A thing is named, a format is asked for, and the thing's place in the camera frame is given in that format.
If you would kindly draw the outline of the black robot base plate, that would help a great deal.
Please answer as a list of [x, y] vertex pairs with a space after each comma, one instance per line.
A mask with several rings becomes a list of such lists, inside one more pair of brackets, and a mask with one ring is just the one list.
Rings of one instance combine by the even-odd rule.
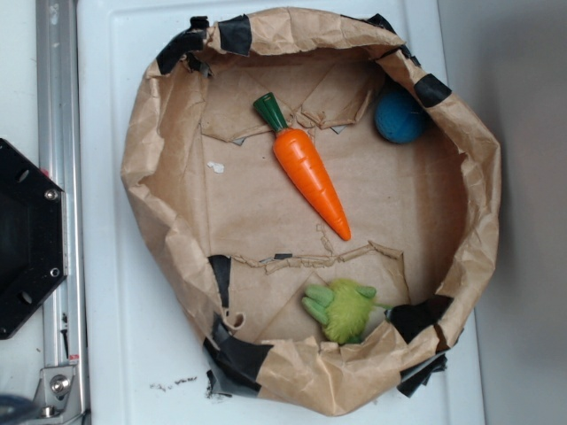
[[1, 141], [1, 338], [7, 340], [66, 277], [65, 192]]

